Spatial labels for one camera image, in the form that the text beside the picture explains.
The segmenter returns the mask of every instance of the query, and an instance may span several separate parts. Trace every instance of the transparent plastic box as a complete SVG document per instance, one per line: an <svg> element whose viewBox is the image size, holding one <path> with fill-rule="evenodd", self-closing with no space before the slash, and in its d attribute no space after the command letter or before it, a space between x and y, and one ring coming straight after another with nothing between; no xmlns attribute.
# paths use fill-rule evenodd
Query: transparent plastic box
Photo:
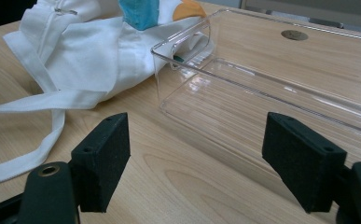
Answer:
<svg viewBox="0 0 361 224"><path fill-rule="evenodd" d="M198 50L165 56L199 34L207 41ZM261 156L270 111L342 147L348 167L361 161L361 34L221 9L152 53L161 111L240 159L265 187L280 182Z"/></svg>

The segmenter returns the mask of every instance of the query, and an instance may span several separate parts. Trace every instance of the metal screw hole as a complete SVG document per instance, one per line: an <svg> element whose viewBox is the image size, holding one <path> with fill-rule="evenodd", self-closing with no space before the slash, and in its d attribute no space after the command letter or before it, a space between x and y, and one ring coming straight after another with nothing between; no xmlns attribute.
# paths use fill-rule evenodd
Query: metal screw hole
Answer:
<svg viewBox="0 0 361 224"><path fill-rule="evenodd" d="M92 151L93 151L93 148L92 148L92 147L85 147L85 148L83 149L83 151L86 152L86 153L89 153L89 152L92 152Z"/></svg>
<svg viewBox="0 0 361 224"><path fill-rule="evenodd" d="M45 167L43 169L41 169L39 172L38 172L38 175L40 176L50 176L50 175L55 175L56 173L59 172L61 168L57 165L52 165L52 166L48 166L48 167Z"/></svg>
<svg viewBox="0 0 361 224"><path fill-rule="evenodd" d="M327 152L332 152L332 151L334 151L334 148L332 148L332 147L325 147L325 151L327 151Z"/></svg>

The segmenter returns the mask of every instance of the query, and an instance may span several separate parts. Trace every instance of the black mount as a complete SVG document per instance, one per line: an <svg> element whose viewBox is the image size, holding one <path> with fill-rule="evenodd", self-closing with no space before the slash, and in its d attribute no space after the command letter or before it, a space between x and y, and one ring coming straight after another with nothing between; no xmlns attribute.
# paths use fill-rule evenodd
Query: black mount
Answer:
<svg viewBox="0 0 361 224"><path fill-rule="evenodd" d="M0 223L79 223L82 212L105 212L131 156L128 115L104 119L68 162L35 168L23 194L0 203Z"/></svg>
<svg viewBox="0 0 361 224"><path fill-rule="evenodd" d="M347 152L296 119L269 113L262 157L307 213L340 206L337 223L361 223L361 162L352 169Z"/></svg>

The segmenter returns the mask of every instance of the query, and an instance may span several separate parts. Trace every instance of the blue object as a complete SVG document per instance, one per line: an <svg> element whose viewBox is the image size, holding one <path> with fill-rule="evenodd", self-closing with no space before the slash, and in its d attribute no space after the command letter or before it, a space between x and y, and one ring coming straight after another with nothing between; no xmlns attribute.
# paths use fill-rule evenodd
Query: blue object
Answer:
<svg viewBox="0 0 361 224"><path fill-rule="evenodd" d="M160 0L119 0L124 21L136 30L143 31L158 25Z"/></svg>

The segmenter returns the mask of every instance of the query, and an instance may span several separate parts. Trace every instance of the wooden table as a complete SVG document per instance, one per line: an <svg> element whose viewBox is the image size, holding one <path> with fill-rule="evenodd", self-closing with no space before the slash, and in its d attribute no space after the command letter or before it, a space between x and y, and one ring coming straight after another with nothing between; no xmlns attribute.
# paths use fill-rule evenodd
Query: wooden table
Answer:
<svg viewBox="0 0 361 224"><path fill-rule="evenodd" d="M217 6L203 4L211 13ZM18 22L0 27L0 104L39 93L2 40ZM307 215L293 202L205 153L220 146L159 111L153 77L91 110L66 112L62 135L47 162L69 161L74 147L104 118L128 112L132 156L106 214L82 223L333 223ZM0 162L36 148L50 132L50 113L0 115ZM0 184L0 202L23 192L27 175Z"/></svg>

